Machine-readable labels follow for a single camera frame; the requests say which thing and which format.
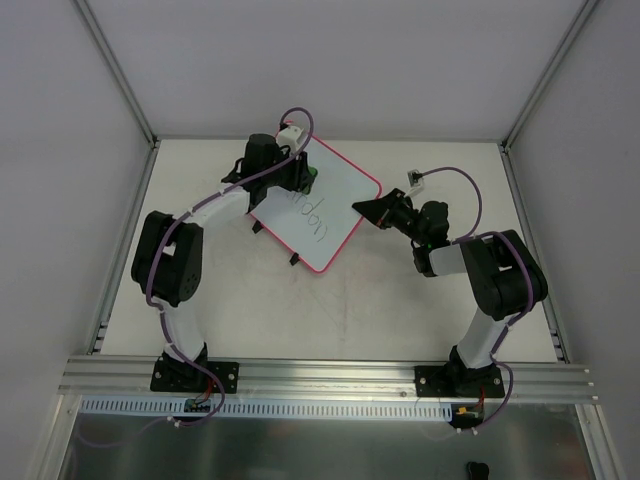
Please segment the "green whiteboard eraser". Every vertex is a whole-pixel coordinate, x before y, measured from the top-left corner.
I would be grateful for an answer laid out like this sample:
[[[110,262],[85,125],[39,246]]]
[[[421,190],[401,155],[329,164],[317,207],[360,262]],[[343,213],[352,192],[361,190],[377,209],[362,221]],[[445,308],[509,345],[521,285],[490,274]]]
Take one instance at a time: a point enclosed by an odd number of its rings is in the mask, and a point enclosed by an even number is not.
[[[315,183],[315,180],[316,180],[317,176],[318,176],[318,170],[316,168],[312,167],[312,166],[309,166],[308,167],[307,184],[306,184],[305,189],[303,190],[305,195],[308,195],[311,192],[312,187],[313,187],[313,185]]]

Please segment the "pink framed whiteboard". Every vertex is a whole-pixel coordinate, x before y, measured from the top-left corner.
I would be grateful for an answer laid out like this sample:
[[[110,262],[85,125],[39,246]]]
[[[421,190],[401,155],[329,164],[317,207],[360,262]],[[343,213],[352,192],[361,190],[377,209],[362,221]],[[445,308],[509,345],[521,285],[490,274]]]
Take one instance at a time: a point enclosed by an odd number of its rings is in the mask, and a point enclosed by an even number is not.
[[[252,212],[299,263],[315,273],[328,269],[362,221],[354,202],[379,198],[381,183],[318,138],[306,147],[318,176],[308,195],[271,188]]]

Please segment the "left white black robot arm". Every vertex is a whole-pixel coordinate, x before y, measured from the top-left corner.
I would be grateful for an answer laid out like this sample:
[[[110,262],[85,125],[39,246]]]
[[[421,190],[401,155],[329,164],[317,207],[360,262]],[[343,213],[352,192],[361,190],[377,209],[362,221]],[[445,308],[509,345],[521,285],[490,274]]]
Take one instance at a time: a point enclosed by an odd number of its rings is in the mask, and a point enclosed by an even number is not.
[[[177,362],[174,378],[185,389],[197,390],[209,377],[200,360],[206,344],[190,305],[202,277],[205,236],[250,213],[274,187],[308,193],[316,177],[306,153],[310,140],[293,125],[282,125],[276,135],[252,134],[213,194],[180,215],[154,210],[146,216],[131,277],[159,312],[164,355]]]

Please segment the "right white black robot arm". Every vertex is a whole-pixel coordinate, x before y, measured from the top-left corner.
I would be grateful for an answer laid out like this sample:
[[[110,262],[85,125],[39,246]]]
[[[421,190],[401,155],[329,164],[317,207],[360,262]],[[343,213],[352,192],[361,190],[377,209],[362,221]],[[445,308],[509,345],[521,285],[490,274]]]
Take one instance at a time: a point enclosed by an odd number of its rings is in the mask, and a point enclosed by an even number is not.
[[[546,278],[519,235],[507,230],[451,241],[448,205],[429,201],[417,210],[399,189],[352,208],[377,228],[407,236],[423,276],[464,274],[469,281],[477,306],[473,319],[444,365],[414,368],[416,395],[504,398],[502,368],[494,356],[508,329],[548,295]]]

